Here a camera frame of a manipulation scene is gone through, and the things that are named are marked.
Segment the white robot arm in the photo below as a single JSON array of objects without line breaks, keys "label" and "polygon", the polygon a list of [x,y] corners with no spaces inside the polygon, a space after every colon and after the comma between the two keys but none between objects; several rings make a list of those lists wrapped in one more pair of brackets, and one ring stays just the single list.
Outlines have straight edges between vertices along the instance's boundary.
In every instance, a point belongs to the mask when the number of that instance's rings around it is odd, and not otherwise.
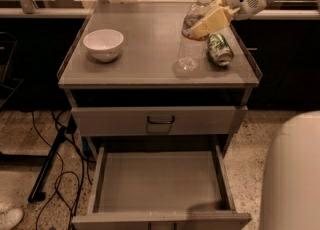
[{"label": "white robot arm", "polygon": [[[202,38],[249,19],[274,0],[214,0],[191,27]],[[261,193],[259,230],[320,230],[320,111],[285,122],[269,147]]]}]

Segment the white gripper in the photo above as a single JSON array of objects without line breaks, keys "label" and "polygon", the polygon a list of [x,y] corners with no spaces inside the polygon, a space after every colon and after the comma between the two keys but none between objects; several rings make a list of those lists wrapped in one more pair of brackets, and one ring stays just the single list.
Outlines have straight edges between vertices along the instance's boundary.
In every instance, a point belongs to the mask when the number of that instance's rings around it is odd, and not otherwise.
[{"label": "white gripper", "polygon": [[190,36],[200,39],[211,33],[218,32],[235,20],[247,20],[264,10],[267,0],[213,0],[209,11],[203,18],[189,29]]}]

